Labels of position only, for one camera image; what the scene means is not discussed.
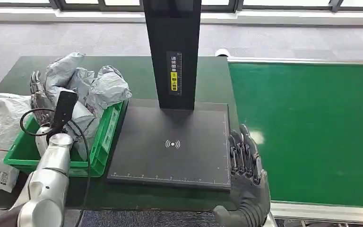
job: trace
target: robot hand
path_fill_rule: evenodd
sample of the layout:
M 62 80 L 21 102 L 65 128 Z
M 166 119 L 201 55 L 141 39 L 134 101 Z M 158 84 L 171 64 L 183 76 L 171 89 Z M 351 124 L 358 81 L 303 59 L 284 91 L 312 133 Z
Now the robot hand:
M 267 172 L 262 169 L 257 144 L 245 125 L 241 133 L 229 136 L 231 151 L 231 197 L 236 211 L 223 206 L 214 208 L 217 223 L 226 227 L 259 227 L 264 225 L 270 210 Z

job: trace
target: robotic arm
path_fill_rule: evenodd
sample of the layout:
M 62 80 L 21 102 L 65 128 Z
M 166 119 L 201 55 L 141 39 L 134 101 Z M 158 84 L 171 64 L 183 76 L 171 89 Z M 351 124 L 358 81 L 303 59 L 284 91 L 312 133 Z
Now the robotic arm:
M 63 126 L 71 121 L 77 94 L 62 91 L 50 127 L 41 127 L 36 137 L 38 150 L 43 154 L 26 181 L 12 208 L 0 215 L 0 227 L 61 227 L 69 185 L 70 149 L 73 139 L 62 133 Z M 34 110 L 26 112 L 23 119 Z

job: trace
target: silver robotic arm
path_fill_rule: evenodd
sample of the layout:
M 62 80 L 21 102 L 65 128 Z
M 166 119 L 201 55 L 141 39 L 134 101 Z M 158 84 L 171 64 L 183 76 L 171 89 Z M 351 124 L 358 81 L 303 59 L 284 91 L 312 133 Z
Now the silver robotic arm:
M 70 148 L 65 133 L 51 136 L 37 169 L 32 172 L 13 207 L 0 216 L 0 227 L 61 227 L 69 185 Z
M 74 92 L 62 91 L 55 110 L 44 107 L 46 103 L 35 106 L 41 102 L 33 102 L 34 97 L 32 95 L 31 98 L 33 109 L 21 117 L 20 127 L 26 134 L 35 136 L 41 159 L 36 170 L 28 176 L 15 204 L 6 213 L 0 215 L 0 227 L 61 227 L 64 223 L 64 208 L 69 185 L 70 149 L 73 139 L 70 135 L 63 133 L 63 127 L 69 121 L 73 122 L 71 117 L 78 96 Z M 37 111 L 43 111 L 43 113 L 35 114 L 37 122 L 42 125 L 37 134 L 34 134 L 24 128 L 23 120 L 27 114 Z M 81 129 L 76 124 L 75 126 L 80 130 L 86 144 Z

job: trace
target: green table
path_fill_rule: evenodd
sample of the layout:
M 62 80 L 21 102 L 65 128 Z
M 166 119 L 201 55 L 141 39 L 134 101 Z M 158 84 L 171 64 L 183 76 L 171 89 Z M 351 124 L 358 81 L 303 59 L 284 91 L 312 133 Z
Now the green table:
M 45 72 L 57 57 L 21 57 L 4 80 L 0 92 L 29 95 L 29 76 L 33 70 Z M 134 98 L 156 99 L 151 57 L 86 57 L 80 67 L 96 73 L 104 65 L 116 67 L 129 83 Z M 198 61 L 196 101 L 229 104 L 232 128 L 237 128 L 237 113 L 226 58 L 202 57 Z M 216 205 L 234 209 L 227 192 L 109 184 L 92 178 L 87 206 L 91 210 L 192 210 L 209 211 Z M 80 207 L 86 178 L 71 177 L 66 205 Z
M 20 58 L 0 92 L 28 94 L 30 72 L 53 60 Z M 122 72 L 135 98 L 156 98 L 149 57 L 87 57 L 82 67 L 98 71 L 106 64 Z M 363 223 L 363 63 L 229 58 L 228 65 L 225 58 L 202 57 L 196 98 L 228 103 L 231 128 L 239 121 L 262 137 L 259 152 L 274 216 Z M 80 206 L 84 183 L 71 178 L 68 206 Z M 91 186 L 90 209 L 235 208 L 221 192 L 110 185 L 103 179 Z

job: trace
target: green plastic crate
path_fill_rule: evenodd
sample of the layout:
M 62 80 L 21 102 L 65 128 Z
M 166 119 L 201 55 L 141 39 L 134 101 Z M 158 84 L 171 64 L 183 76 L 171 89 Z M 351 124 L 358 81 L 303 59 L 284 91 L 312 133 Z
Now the green plastic crate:
M 100 177 L 104 174 L 122 106 L 123 102 L 108 107 L 99 122 L 94 143 L 90 150 L 91 177 Z M 34 117 L 29 117 L 25 128 L 28 131 L 37 131 L 39 125 Z M 22 172 L 31 173 L 37 168 L 39 160 L 40 154 L 35 144 L 35 137 L 21 131 L 3 159 L 3 163 L 11 165 Z M 81 159 L 75 149 L 70 151 L 70 160 L 69 176 L 86 177 L 88 163 Z

